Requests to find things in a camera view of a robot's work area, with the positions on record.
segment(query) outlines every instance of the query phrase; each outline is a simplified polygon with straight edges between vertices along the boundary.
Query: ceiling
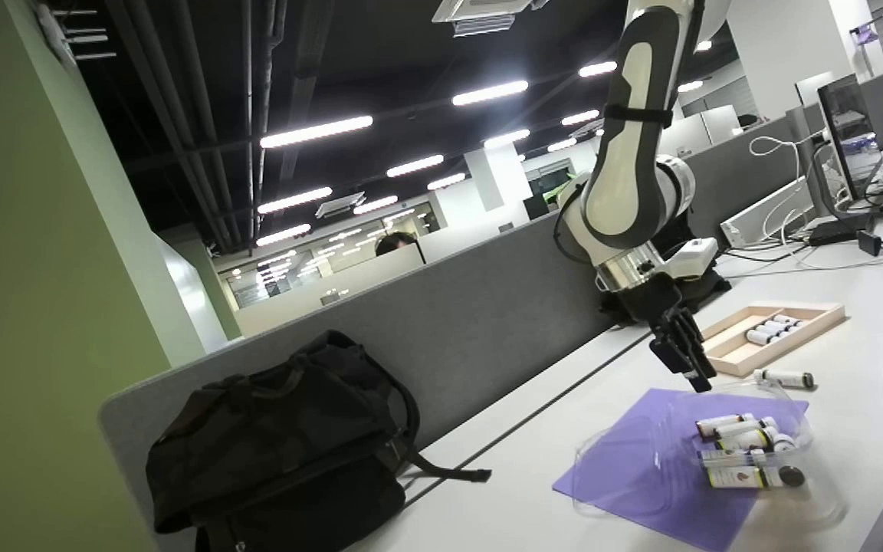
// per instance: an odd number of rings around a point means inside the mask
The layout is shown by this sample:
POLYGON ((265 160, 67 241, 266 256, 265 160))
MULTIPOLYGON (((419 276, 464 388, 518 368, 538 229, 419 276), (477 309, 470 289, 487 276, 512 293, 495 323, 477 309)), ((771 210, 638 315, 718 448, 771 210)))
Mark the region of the ceiling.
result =
MULTIPOLYGON (((464 168, 487 135, 529 125, 523 152, 562 140, 562 118, 601 108, 601 61, 626 0, 549 0, 515 27, 454 41, 432 26, 439 0, 54 0, 98 8, 111 61, 80 63, 153 229, 198 224, 222 253, 291 224, 323 228, 317 207, 258 217, 258 202, 335 188, 335 195, 425 195, 428 182, 464 168), (452 108, 454 93, 530 81, 510 100, 452 108), (261 150, 276 129, 370 113, 368 133, 261 150), (390 182, 405 160, 446 166, 390 182)), ((688 81, 735 57, 726 27, 692 54, 688 81)))

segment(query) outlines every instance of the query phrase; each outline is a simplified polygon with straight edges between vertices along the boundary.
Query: fluorescent light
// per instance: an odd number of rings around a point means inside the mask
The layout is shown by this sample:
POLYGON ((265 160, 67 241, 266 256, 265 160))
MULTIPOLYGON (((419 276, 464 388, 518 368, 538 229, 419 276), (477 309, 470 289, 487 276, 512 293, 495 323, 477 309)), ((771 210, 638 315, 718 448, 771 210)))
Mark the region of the fluorescent light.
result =
POLYGON ((579 68, 578 73, 579 73, 583 81, 592 81, 592 77, 601 77, 601 73, 615 73, 618 68, 620 68, 618 61, 598 61, 598 63, 579 68))
POLYGON ((347 133, 359 133, 359 129, 370 129, 370 125, 375 125, 375 118, 349 118, 349 119, 335 119, 335 122, 323 122, 323 125, 303 125, 303 129, 291 129, 291 133, 265 135, 261 147, 274 150, 274 147, 319 140, 319 137, 347 135, 347 133))
POLYGON ((487 85, 487 89, 459 93, 452 97, 452 103, 465 108, 465 103, 496 100, 496 97, 510 97, 510 96, 523 96, 529 89, 530 89, 529 81, 512 81, 512 83, 500 83, 500 85, 487 85))
POLYGON ((459 182, 465 182, 465 172, 431 182, 431 190, 443 190, 443 188, 452 188, 452 183, 459 183, 459 182))
POLYGON ((689 81, 689 83, 681 83, 681 96, 688 96, 688 93, 698 93, 706 83, 704 81, 689 81))
POLYGON ((311 224, 298 224, 298 228, 288 228, 288 229, 282 229, 282 233, 261 236, 261 240, 258 240, 258 250, 274 246, 274 241, 286 241, 286 240, 296 240, 296 236, 303 236, 303 233, 311 233, 311 229, 312 229, 311 224))
POLYGON ((354 229, 347 229, 347 233, 331 236, 330 241, 347 241, 347 240, 354 240, 354 236, 359 236, 359 233, 362 233, 362 229, 354 228, 354 229))
POLYGON ((375 202, 365 202, 365 207, 354 210, 354 215, 368 215, 368 212, 396 207, 396 202, 398 202, 398 195, 381 195, 381 198, 375 198, 375 202))
POLYGON ((571 113, 571 118, 562 119, 562 125, 579 125, 579 122, 589 122, 589 119, 598 119, 598 109, 571 113))
POLYGON ((331 188, 303 190, 303 194, 282 195, 282 198, 258 207, 258 215, 286 212, 286 210, 296 210, 296 207, 319 202, 326 195, 331 195, 331 188))
POLYGON ((529 140, 529 137, 530 137, 530 129, 515 129, 515 133, 487 137, 485 147, 496 150, 496 147, 510 147, 510 143, 529 140))
POLYGON ((575 143, 578 143, 578 137, 554 140, 554 143, 547 147, 547 152, 569 150, 569 147, 575 147, 575 143))
POLYGON ((425 160, 388 168, 388 178, 403 178, 403 175, 425 172, 425 168, 432 168, 432 166, 443 166, 443 164, 446 164, 446 156, 439 156, 439 152, 437 156, 425 156, 425 160))

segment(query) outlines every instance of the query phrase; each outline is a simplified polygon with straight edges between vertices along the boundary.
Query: black backpack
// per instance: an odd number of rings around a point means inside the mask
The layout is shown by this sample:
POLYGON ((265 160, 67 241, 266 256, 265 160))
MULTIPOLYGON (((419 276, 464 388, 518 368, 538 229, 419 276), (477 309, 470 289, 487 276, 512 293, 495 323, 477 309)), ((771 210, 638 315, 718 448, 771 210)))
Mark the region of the black backpack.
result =
POLYGON ((417 448, 417 402, 330 330, 288 363, 198 391, 147 458, 158 531, 198 524, 198 552, 335 552, 405 507, 396 481, 487 481, 417 448))

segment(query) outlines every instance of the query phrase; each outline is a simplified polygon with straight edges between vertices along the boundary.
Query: wooden tray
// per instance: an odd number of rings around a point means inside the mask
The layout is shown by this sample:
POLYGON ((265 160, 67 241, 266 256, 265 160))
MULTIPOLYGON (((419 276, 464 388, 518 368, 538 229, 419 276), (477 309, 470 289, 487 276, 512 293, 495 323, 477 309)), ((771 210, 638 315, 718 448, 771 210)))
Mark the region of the wooden tray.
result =
POLYGON ((848 320, 843 307, 754 303, 714 323, 713 329, 704 330, 704 336, 714 372, 748 376, 751 372, 799 350, 801 345, 820 336, 823 330, 840 324, 843 320, 848 320), (793 315, 801 320, 804 324, 767 346, 748 345, 745 330, 771 315, 793 315))

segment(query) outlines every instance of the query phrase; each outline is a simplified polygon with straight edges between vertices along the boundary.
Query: purple cloth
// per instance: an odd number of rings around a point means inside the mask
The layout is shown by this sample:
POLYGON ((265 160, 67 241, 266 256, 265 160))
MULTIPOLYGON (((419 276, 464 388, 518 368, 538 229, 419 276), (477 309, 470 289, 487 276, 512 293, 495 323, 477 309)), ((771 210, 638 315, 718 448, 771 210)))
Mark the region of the purple cloth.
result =
POLYGON ((758 414, 795 434, 806 402, 651 391, 601 435, 554 490, 698 549, 726 549, 758 490, 713 490, 698 462, 698 416, 758 414))

